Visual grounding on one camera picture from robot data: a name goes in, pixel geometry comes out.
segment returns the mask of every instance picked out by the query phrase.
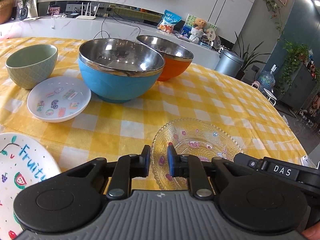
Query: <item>blue wall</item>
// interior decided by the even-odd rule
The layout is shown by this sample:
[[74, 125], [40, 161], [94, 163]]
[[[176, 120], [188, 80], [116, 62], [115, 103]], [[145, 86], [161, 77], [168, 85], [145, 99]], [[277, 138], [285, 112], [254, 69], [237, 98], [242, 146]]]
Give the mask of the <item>blue wall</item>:
[[316, 66], [320, 66], [320, 15], [312, 0], [295, 0], [284, 27], [284, 34], [276, 44], [264, 70], [269, 71], [274, 64], [281, 67], [287, 52], [283, 49], [282, 38], [308, 45], [313, 51]]

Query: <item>yellow checkered tablecloth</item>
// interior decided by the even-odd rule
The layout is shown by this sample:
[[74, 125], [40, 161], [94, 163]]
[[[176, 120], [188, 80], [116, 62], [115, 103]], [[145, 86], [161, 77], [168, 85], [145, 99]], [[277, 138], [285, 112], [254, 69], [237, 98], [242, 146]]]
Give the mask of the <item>yellow checkered tablecloth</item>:
[[[179, 77], [156, 84], [144, 95], [124, 104], [101, 101], [96, 95], [74, 119], [46, 123], [27, 109], [29, 91], [15, 85], [5, 61], [25, 46], [47, 43], [58, 47], [52, 76], [81, 78], [77, 64], [83, 40], [17, 38], [0, 42], [0, 132], [31, 136], [53, 155], [62, 171], [100, 156], [116, 161], [139, 154], [152, 144], [158, 130], [180, 117], [192, 117], [220, 127], [246, 154], [269, 156], [300, 163], [305, 151], [267, 99], [251, 86], [202, 66], [192, 64]], [[159, 189], [152, 171], [146, 179], [135, 178], [132, 188]]]

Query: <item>glass plate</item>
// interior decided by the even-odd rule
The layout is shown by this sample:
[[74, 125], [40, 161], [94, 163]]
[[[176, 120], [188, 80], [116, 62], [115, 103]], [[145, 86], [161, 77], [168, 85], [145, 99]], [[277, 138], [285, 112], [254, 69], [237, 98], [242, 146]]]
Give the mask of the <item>glass plate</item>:
[[178, 154], [192, 154], [205, 162], [216, 156], [233, 161], [237, 153], [243, 153], [230, 135], [212, 124], [192, 118], [171, 121], [158, 131], [151, 147], [152, 172], [161, 190], [187, 189], [186, 179], [172, 178], [169, 174], [169, 143]]

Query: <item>silver trash can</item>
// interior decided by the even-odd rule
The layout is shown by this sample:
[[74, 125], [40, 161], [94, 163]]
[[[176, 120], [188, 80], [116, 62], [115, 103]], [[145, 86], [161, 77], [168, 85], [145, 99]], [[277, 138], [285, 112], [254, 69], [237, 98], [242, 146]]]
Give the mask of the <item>silver trash can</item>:
[[242, 65], [243, 60], [237, 54], [229, 50], [223, 50], [221, 51], [220, 60], [214, 70], [230, 77], [236, 77]]

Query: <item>green ceramic bowl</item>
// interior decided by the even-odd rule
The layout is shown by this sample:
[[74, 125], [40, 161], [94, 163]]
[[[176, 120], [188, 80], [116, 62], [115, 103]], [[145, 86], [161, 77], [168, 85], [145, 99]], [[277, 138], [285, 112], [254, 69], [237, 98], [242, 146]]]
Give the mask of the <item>green ceramic bowl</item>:
[[5, 65], [13, 82], [21, 88], [33, 89], [51, 75], [57, 58], [56, 46], [37, 44], [13, 53]]

